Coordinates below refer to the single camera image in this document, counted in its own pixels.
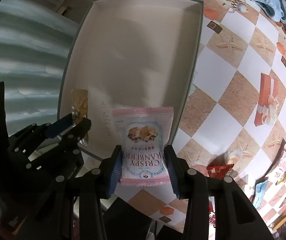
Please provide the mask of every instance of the ribbon bow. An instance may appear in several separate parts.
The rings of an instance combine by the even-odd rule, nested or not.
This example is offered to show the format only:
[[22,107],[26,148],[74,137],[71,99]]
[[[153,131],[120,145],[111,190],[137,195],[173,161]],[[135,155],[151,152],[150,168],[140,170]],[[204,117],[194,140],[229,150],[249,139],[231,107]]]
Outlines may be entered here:
[[262,124],[272,125],[277,119],[277,108],[279,103],[277,97],[273,97],[274,79],[270,79],[270,95],[268,96],[267,106],[257,105],[257,112],[262,115]]

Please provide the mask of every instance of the metal screw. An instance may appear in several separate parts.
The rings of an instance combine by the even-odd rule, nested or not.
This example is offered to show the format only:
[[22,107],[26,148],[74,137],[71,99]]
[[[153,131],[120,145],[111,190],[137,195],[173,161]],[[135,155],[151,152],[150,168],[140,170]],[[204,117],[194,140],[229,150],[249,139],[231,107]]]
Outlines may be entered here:
[[197,173],[197,171],[195,169],[188,169],[187,173],[190,175],[195,175]]
[[227,183],[231,183],[233,181],[232,177],[230,177],[230,176],[225,176],[223,179]]
[[74,150],[73,150],[73,153],[74,153],[74,154],[79,154],[79,153],[80,153],[80,150],[79,150],[79,149],[74,149]]
[[101,173],[101,170],[96,168],[96,169],[93,169],[91,172],[92,172],[93,175],[98,175],[98,174]]
[[57,176],[55,180],[56,180],[57,182],[62,182],[62,181],[64,181],[64,176],[62,176],[62,175]]

